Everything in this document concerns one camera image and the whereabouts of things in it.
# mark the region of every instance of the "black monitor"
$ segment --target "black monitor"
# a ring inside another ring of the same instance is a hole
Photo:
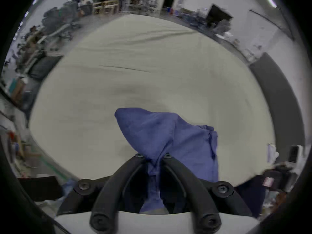
[[[226,12],[221,10],[218,6],[213,4],[210,7],[210,10],[206,17],[207,27],[210,28],[213,23],[217,25],[218,22],[224,19],[230,21],[232,18],[233,17],[231,15],[227,14]]]

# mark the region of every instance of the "blue towel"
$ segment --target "blue towel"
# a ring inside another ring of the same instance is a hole
[[[198,178],[218,181],[218,135],[213,127],[193,126],[175,113],[153,113],[142,108],[119,108],[115,117],[133,149],[150,160],[148,199],[141,212],[163,207],[158,185],[160,162],[166,153]]]

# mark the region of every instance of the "white tablecloth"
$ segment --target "white tablecloth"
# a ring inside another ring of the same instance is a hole
[[[30,119],[33,138],[79,178],[113,174],[136,152],[119,107],[175,112],[218,132],[219,178],[233,185],[269,167],[271,116],[252,73],[208,37],[159,18],[127,15],[86,36],[52,70]]]

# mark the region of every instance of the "chair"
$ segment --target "chair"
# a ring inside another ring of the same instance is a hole
[[[102,8],[99,11],[99,14],[104,14],[107,12],[107,9],[110,10],[110,13],[113,14],[115,8],[119,8],[119,1],[118,0],[111,0],[111,1],[104,1],[102,3]]]

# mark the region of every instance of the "gray panel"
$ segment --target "gray panel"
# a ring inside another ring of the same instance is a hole
[[[297,99],[281,69],[267,53],[249,67],[258,80],[270,109],[276,147],[280,153],[278,161],[285,161],[291,145],[305,143]]]

